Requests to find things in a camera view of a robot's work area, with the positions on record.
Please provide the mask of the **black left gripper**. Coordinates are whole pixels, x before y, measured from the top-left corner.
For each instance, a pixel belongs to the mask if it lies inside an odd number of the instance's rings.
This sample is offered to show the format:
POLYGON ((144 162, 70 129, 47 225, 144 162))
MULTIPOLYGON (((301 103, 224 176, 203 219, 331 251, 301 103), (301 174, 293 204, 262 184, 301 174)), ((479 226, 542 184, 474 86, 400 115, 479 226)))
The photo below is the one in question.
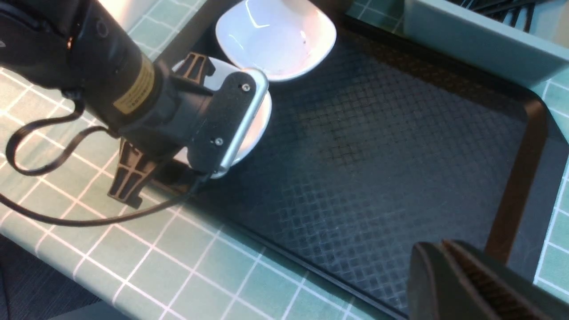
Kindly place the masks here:
POLYGON ((108 196, 140 208, 141 190, 183 148, 192 165, 218 165, 222 146, 215 111, 219 94, 205 86, 215 66, 190 52, 172 67, 129 67, 118 72, 119 160, 108 196))

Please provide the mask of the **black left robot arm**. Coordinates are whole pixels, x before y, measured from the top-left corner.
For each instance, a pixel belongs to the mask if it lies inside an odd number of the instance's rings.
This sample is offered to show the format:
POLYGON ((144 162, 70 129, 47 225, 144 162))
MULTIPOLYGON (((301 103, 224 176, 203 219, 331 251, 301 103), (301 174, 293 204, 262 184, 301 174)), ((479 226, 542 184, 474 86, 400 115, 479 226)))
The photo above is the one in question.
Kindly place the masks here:
POLYGON ((188 164, 209 176, 221 164, 213 130, 219 99, 204 87, 215 67, 189 53, 183 75, 152 62, 97 0, 3 0, 1 65, 33 84, 59 89, 75 104, 65 117, 30 122, 8 140, 9 164, 24 176, 57 170, 89 134, 120 138, 120 160, 108 196, 137 208, 140 191, 183 148, 188 164), (102 122, 82 130, 49 164, 16 164, 22 140, 45 126, 72 122, 88 111, 102 122))

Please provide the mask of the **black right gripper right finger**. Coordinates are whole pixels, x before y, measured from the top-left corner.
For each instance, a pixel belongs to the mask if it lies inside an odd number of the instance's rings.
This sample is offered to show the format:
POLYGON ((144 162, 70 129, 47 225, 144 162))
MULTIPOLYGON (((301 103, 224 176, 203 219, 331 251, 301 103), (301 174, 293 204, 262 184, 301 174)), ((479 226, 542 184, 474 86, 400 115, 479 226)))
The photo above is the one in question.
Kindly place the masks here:
POLYGON ((568 304, 463 241, 444 240, 467 296, 496 320, 566 320, 568 304))

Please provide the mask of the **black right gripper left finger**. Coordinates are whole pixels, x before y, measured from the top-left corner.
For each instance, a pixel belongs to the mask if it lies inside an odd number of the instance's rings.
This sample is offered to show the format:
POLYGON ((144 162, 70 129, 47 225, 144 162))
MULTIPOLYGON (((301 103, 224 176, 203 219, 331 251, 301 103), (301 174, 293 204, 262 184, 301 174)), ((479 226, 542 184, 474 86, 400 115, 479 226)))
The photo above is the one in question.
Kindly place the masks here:
POLYGON ((411 249, 407 281, 409 320, 505 320, 502 306, 488 300, 447 243, 418 242, 411 249))

